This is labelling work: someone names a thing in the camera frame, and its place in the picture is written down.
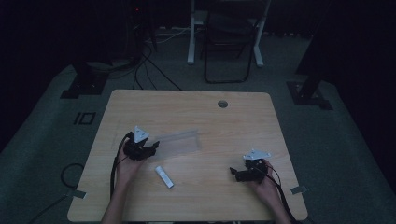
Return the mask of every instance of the desk leg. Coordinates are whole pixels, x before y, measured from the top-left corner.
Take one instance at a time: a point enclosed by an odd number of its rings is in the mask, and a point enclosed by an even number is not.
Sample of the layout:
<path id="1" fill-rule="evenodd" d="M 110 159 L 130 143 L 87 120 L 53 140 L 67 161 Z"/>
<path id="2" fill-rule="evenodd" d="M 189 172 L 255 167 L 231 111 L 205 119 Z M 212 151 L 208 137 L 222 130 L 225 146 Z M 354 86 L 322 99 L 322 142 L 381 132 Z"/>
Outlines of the desk leg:
<path id="1" fill-rule="evenodd" d="M 266 18 L 263 18 L 262 21 L 260 22 L 259 26 L 259 31 L 257 32 L 256 36 L 256 43 L 254 43 L 254 58 L 256 59 L 256 64 L 258 67 L 263 67 L 264 62 L 262 61 L 262 53 L 260 52 L 259 44 L 260 40 L 262 39 L 262 31 L 264 30 L 264 24 L 265 24 Z"/>
<path id="2" fill-rule="evenodd" d="M 195 55 L 195 0 L 191 0 L 191 26 L 190 26 L 190 45 L 187 64 L 194 64 Z"/>

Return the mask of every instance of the office chair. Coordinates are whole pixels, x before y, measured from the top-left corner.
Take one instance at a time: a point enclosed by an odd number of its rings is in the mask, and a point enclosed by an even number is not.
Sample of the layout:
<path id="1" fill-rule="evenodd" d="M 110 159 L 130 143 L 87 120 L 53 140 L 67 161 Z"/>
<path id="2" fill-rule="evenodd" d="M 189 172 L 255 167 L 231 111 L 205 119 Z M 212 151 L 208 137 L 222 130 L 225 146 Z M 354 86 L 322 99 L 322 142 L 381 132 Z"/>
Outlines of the office chair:
<path id="1" fill-rule="evenodd" d="M 218 0 L 209 6 L 205 40 L 201 51 L 205 57 L 204 77 L 208 83 L 237 83 L 247 80 L 253 47 L 256 40 L 256 28 L 266 13 L 267 5 L 262 0 Z M 209 51 L 238 51 L 239 58 L 246 45 L 250 44 L 247 73 L 239 79 L 213 80 L 207 73 L 207 53 Z"/>

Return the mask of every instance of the chair leg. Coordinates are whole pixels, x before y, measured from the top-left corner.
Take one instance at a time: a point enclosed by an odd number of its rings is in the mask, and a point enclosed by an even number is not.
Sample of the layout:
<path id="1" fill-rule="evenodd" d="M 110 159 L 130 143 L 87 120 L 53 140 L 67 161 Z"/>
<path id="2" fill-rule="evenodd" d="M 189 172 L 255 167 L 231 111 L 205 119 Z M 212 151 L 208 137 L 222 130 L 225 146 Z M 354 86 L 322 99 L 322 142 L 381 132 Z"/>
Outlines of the chair leg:
<path id="1" fill-rule="evenodd" d="M 204 50 L 204 58 L 205 58 L 205 61 L 204 61 L 204 78 L 205 78 L 205 82 L 210 83 L 209 79 L 207 78 L 207 72 L 206 72 L 207 71 L 207 37 L 205 38 L 205 41 L 204 41 L 203 50 Z"/>
<path id="2" fill-rule="evenodd" d="M 245 79 L 248 79 L 248 75 L 250 74 L 250 66 L 251 66 L 251 60 L 253 59 L 253 51 L 254 51 L 254 43 L 251 43 L 251 49 L 250 49 L 250 55 L 248 57 L 248 64 L 247 64 L 247 75 L 245 76 Z"/>
<path id="3" fill-rule="evenodd" d="M 205 46 L 206 46 L 206 35 L 204 37 L 204 44 L 201 47 L 201 53 L 199 55 L 199 59 L 202 60 L 202 55 L 204 54 L 204 50 L 205 50 Z"/>
<path id="4" fill-rule="evenodd" d="M 243 45 L 242 48 L 239 50 L 238 55 L 236 55 L 237 59 L 241 56 L 242 52 L 244 51 L 245 46 L 246 45 Z"/>

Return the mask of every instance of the forearm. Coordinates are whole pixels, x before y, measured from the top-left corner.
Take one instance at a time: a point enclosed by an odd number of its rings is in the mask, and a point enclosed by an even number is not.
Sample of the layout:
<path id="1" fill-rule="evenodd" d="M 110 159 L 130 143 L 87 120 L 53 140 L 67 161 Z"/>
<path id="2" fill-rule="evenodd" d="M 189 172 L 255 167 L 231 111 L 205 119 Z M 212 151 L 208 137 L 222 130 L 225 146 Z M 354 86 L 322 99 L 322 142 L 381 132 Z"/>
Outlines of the forearm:
<path id="1" fill-rule="evenodd" d="M 102 217 L 102 223 L 116 224 L 122 222 L 122 214 L 128 193 L 128 185 L 117 184 L 107 210 Z"/>
<path id="2" fill-rule="evenodd" d="M 282 203 L 273 204 L 270 208 L 275 216 L 275 224 L 290 224 L 290 217 Z"/>

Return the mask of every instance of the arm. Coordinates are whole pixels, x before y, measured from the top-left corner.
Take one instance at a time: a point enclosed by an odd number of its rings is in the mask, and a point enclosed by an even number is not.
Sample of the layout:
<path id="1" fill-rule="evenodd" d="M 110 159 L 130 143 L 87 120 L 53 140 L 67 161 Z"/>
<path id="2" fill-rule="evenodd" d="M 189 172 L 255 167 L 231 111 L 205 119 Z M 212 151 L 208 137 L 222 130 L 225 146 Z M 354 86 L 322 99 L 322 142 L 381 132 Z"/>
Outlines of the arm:
<path id="1" fill-rule="evenodd" d="M 265 163 L 272 168 L 268 161 L 265 161 Z M 268 175 L 273 177 L 273 169 L 271 168 L 268 169 Z M 248 184 L 259 196 L 259 199 L 271 209 L 275 216 L 276 224 L 290 224 L 290 217 L 280 200 L 276 185 L 272 180 L 264 178 L 260 184 L 254 181 L 248 182 Z"/>
<path id="2" fill-rule="evenodd" d="M 124 147 L 125 144 L 122 146 L 120 151 L 119 165 L 117 166 L 117 182 L 116 186 L 114 187 L 113 196 L 111 197 L 110 203 L 107 206 L 107 210 L 102 217 L 103 224 L 115 224 L 122 222 L 122 214 L 126 196 L 128 194 L 128 188 L 134 182 L 139 168 L 144 163 L 144 161 L 133 161 L 126 158 L 126 155 L 123 152 Z"/>

